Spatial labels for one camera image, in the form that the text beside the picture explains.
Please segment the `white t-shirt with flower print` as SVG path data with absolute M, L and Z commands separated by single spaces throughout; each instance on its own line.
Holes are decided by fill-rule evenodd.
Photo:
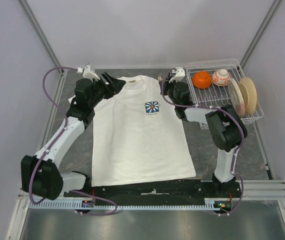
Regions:
M 122 80 L 122 90 L 94 109 L 92 186 L 195 177 L 183 123 L 161 96 L 158 80 Z

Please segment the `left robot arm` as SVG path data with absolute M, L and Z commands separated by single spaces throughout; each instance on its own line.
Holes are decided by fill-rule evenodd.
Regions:
M 92 122 L 97 104 L 117 95 L 125 84 L 106 72 L 100 78 L 82 78 L 76 82 L 74 97 L 57 132 L 37 153 L 24 156 L 20 162 L 22 190 L 29 194 L 33 204 L 38 203 L 34 196 L 55 200 L 60 194 L 74 190 L 82 197 L 91 194 L 93 188 L 86 174 L 77 171 L 62 174 L 59 166 Z

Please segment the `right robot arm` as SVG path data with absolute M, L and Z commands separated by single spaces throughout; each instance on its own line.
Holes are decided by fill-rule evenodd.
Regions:
M 217 162 L 212 174 L 212 193 L 223 197 L 236 184 L 235 173 L 238 152 L 247 137 L 247 129 L 230 104 L 222 107 L 192 105 L 187 83 L 177 80 L 162 80 L 159 83 L 163 99 L 174 106 L 180 120 L 198 122 L 202 114 L 210 136 L 217 147 Z

